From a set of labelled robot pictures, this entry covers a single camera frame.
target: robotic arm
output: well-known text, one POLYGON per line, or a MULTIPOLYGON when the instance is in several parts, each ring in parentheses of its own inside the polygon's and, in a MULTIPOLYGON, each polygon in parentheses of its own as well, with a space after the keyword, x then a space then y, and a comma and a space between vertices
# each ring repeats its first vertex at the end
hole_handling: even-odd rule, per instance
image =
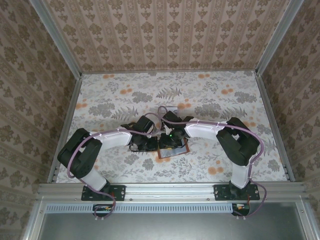
MULTIPOLYGON (((184 120, 177 117, 173 112, 168 112, 163 119, 171 120, 172 122, 189 122, 193 117, 186 117, 184 120)), ((234 195, 240 195, 241 190, 246 188, 249 182, 249 167, 250 159, 257 152, 259 142, 247 132, 234 128, 224 127, 222 125, 211 125, 198 123, 199 120, 193 119, 193 123, 188 124, 170 124, 164 122, 168 128, 172 129, 169 133, 172 142, 181 142, 183 138, 206 138, 210 140, 218 139, 223 150, 228 158, 232 161, 232 177, 230 180, 230 189, 234 195)), ((147 138, 146 136, 136 133, 130 133, 128 130, 146 133, 152 126, 150 120, 142 116, 136 125, 122 125, 117 129, 117 132, 107 133, 100 137, 89 139, 78 151, 73 159, 70 167, 70 172, 78 179, 91 186, 93 189, 100 191, 108 191, 110 183, 95 170, 94 163, 101 149, 102 144, 107 149, 116 146, 132 146, 137 145, 138 148, 148 151, 154 151, 160 148, 165 148, 167 145, 172 147, 173 143, 168 141, 168 135, 161 135, 159 142, 157 137, 147 138)), ((223 122, 230 126, 237 126, 249 130, 238 118, 232 117, 229 121, 223 122)), ((90 132, 84 128, 78 129, 67 144, 58 154, 58 160, 68 167, 72 154, 75 152, 79 144, 89 137, 90 132)))

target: wire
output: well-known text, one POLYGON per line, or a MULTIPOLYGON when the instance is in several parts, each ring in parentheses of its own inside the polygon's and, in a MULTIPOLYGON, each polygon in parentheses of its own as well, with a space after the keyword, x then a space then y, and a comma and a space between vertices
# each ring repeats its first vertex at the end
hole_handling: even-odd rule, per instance
MULTIPOLYGON (((166 112, 168 112, 167 108, 165 106, 159 106, 158 110, 157 110, 157 113, 158 114, 155 114, 153 112, 148 112, 146 113, 144 116, 147 116, 147 115, 154 115, 158 118, 160 124, 162 123, 162 121, 166 122, 166 123, 169 123, 169 124, 172 124, 172 125, 181 125, 181 124, 206 124, 206 125, 214 125, 214 126, 223 126, 223 127, 227 127, 227 128, 231 128, 231 129, 238 129, 240 131, 243 131, 243 132, 246 132, 250 135, 252 135, 253 137, 255 137, 259 143, 260 143, 260 152, 250 161, 250 165, 249 165, 249 170, 248 170, 248 178, 251 180, 251 171, 252 171, 252 165, 253 165, 253 162, 255 160, 257 160, 261 155, 262 153, 264 152, 264 143, 262 142, 262 140, 258 137, 258 135, 256 135, 255 133, 253 133, 252 131, 248 130, 248 129, 245 129, 245 128, 242 128, 242 127, 239 127, 239 126, 233 126, 233 125, 228 125, 228 124, 225 124, 225 123, 218 123, 218 122, 211 122, 211 121, 203 121, 203 120, 198 120, 198 121, 186 121, 186 122, 173 122, 173 121, 168 121, 166 119, 164 119, 163 117, 160 117, 160 109, 161 108, 164 108, 166 110, 166 112)), ((103 136, 105 134, 109 134, 109 133, 134 133, 134 134, 140 134, 140 135, 143 135, 143 136, 155 136, 157 135, 158 133, 160 132, 160 129, 157 129, 157 131, 155 133, 144 133, 144 132, 138 132, 138 131, 134 131, 134 130, 127 130, 127 129, 115 129, 115 130, 108 130, 108 131, 101 131, 101 132, 97 132, 97 133, 94 133, 90 136, 88 136, 87 138, 85 138, 79 145, 78 147, 75 149, 75 151, 73 152, 71 158, 70 158, 70 161, 67 165, 67 175, 69 178, 73 179, 75 176, 71 175, 70 173, 70 168, 72 166, 72 163, 75 159, 75 156, 76 154, 78 153, 78 151, 81 149, 81 147, 87 142, 89 141, 90 139, 94 138, 94 137, 100 137, 100 136, 103 136)), ((105 193, 105 192, 102 192, 102 191, 98 191, 98 190, 95 190, 93 187, 89 186, 87 183, 85 183, 83 180, 80 179, 80 181, 82 183, 84 183, 91 191, 97 193, 97 194, 101 194, 101 195, 105 195, 105 196, 108 196, 109 198, 112 199, 113 201, 113 205, 112 205, 112 208, 110 210, 110 212, 105 216, 106 218, 110 216, 110 214, 113 212, 113 210, 115 209, 116 207, 116 199, 111 196, 110 194, 108 193, 105 193)), ((252 216, 254 215, 261 207, 262 205, 264 204, 266 198, 267 198, 267 189, 262 186, 261 184, 257 183, 257 182, 254 182, 253 180, 251 180, 252 183, 256 184, 257 186, 260 186, 261 188, 264 189, 264 197, 261 201, 261 204, 259 205, 259 207, 251 214, 247 215, 246 217, 249 217, 249 216, 252 216)))
POLYGON ((177 146, 178 149, 182 149, 186 144, 183 144, 182 146, 177 146))

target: aluminum rail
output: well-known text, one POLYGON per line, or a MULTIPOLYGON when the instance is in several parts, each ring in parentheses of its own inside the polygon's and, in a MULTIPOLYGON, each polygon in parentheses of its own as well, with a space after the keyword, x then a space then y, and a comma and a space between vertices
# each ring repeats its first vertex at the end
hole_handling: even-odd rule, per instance
MULTIPOLYGON (((297 202, 307 199, 302 182, 264 181, 259 182, 267 189, 267 203, 297 202)), ((243 201, 215 201, 214 185, 228 182, 209 183, 120 183, 126 185, 124 202, 132 203, 236 203, 243 201)), ((46 203, 85 203, 81 201, 82 183, 40 184, 36 202, 46 203)), ((262 200, 264 190, 259 189, 262 200)), ((104 201, 87 201, 89 203, 107 203, 104 201)))

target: gray floor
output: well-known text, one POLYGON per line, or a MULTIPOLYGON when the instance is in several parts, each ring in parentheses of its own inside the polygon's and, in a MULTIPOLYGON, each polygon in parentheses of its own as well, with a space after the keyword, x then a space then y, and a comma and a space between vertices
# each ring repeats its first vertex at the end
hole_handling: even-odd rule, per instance
POLYGON ((295 204, 268 203, 242 220, 230 213, 47 214, 40 240, 304 240, 295 204))

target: metal frame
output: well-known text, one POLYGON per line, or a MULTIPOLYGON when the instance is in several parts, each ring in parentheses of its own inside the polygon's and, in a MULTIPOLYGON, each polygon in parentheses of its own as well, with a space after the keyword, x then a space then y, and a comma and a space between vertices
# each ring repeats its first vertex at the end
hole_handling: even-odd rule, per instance
POLYGON ((294 20, 297 12, 299 11, 302 3, 304 0, 291 0, 284 11, 284 14, 276 26, 274 33, 268 42, 257 66, 256 70, 258 75, 262 75, 265 71, 268 63, 270 62, 272 56, 276 52, 279 44, 281 43, 282 39, 284 38, 289 26, 291 25, 292 21, 294 20))
MULTIPOLYGON (((267 189, 266 203, 296 203, 299 211, 299 217, 307 239, 320 239, 319 229, 315 217, 311 210, 310 204, 307 203, 308 196, 305 192, 303 183, 294 182, 295 178, 286 154, 279 129, 268 95, 263 84, 261 76, 255 74, 261 98, 270 122, 274 135, 275 143, 278 147, 279 155, 285 163, 287 174, 290 181, 272 181, 260 182, 267 189)), ((81 90, 82 81, 77 81, 74 88, 71 103, 62 134, 59 140, 58 148, 55 153, 54 162, 50 170, 48 183, 52 183, 55 174, 59 171, 59 162, 57 154, 61 147, 66 143, 69 129, 72 122, 73 113, 76 107, 77 99, 81 90)), ((226 184, 225 182, 209 183, 121 183, 126 185, 125 204, 214 204, 214 203, 236 203, 236 201, 215 201, 213 185, 226 184)), ((25 232, 23 240, 37 240, 40 234, 42 223, 45 217, 47 204, 64 203, 64 204, 83 204, 88 203, 81 201, 82 183, 55 183, 40 184, 38 196, 31 213, 30 221, 25 232)), ((264 190, 259 187, 260 195, 263 196, 264 190)), ((110 203, 110 202, 89 202, 89 203, 110 203)))
POLYGON ((63 148, 63 146, 66 144, 67 142, 67 138, 68 138, 68 134, 69 134, 69 130, 71 127, 71 123, 72 123, 72 118, 74 116, 74 112, 76 109, 76 104, 78 101, 78 96, 81 90, 81 84, 82 84, 82 80, 79 79, 78 81, 75 82, 75 86, 73 89, 73 93, 72 93, 72 97, 69 103, 69 107, 68 107, 68 111, 66 112, 66 116, 65 116, 65 120, 64 120, 64 124, 62 127, 62 131, 61 131, 61 135, 58 141, 58 145, 56 147, 55 153, 54 153, 54 157, 53 157, 53 161, 52 161, 52 165, 50 168, 50 172, 49 172, 49 176, 47 179, 47 183, 52 183, 54 176, 55 176, 55 171, 58 168, 58 166, 60 165, 59 161, 58 161, 58 154, 60 152, 60 150, 63 148))
MULTIPOLYGON (((208 183, 121 183, 126 185, 124 204, 213 204, 213 203, 243 203, 243 201, 215 201, 214 185, 226 184, 226 182, 208 183)), ((307 194, 302 182, 272 181, 260 182, 267 189, 266 203, 300 204, 307 199, 307 194)), ((37 240, 45 216, 47 204, 83 204, 99 203, 109 204, 110 201, 81 201, 83 190, 82 183, 55 183, 40 184, 35 205, 27 226, 23 240, 37 240)), ((262 188, 258 188, 260 195, 264 194, 262 188)), ((317 236, 317 231, 311 224, 308 214, 302 214, 301 221, 306 232, 307 239, 317 236)))
POLYGON ((295 176, 294 176, 294 173, 292 171, 292 168, 291 168, 291 165, 289 162, 289 158, 288 158, 288 155, 287 155, 287 152, 285 149, 284 142, 282 141, 282 138, 280 135, 280 131, 279 131, 279 128, 278 128, 278 125, 276 122, 276 118, 275 118, 274 112, 271 107, 271 103, 268 98, 266 87, 264 85, 264 82, 262 80, 261 75, 257 75, 257 73, 254 73, 254 75, 255 75, 255 80, 256 80, 256 83, 257 83, 259 91, 260 91, 260 95, 261 95, 262 102, 263 102, 263 105, 265 108, 265 112, 266 112, 266 115, 267 115, 269 123, 270 123, 270 127, 271 127, 271 130, 273 133, 274 141, 275 141, 276 147, 278 148, 279 156, 285 165, 285 169, 287 171, 286 174, 288 174, 290 181, 294 182, 295 176))
POLYGON ((78 81, 81 77, 81 70, 77 64, 76 59, 74 58, 74 55, 72 54, 64 38, 62 37, 63 34, 58 30, 55 21, 51 17, 50 11, 47 9, 45 2, 42 0, 30 0, 30 2, 36 13, 39 15, 41 21, 43 22, 46 30, 49 32, 55 45, 59 49, 59 52, 63 56, 75 79, 78 81))

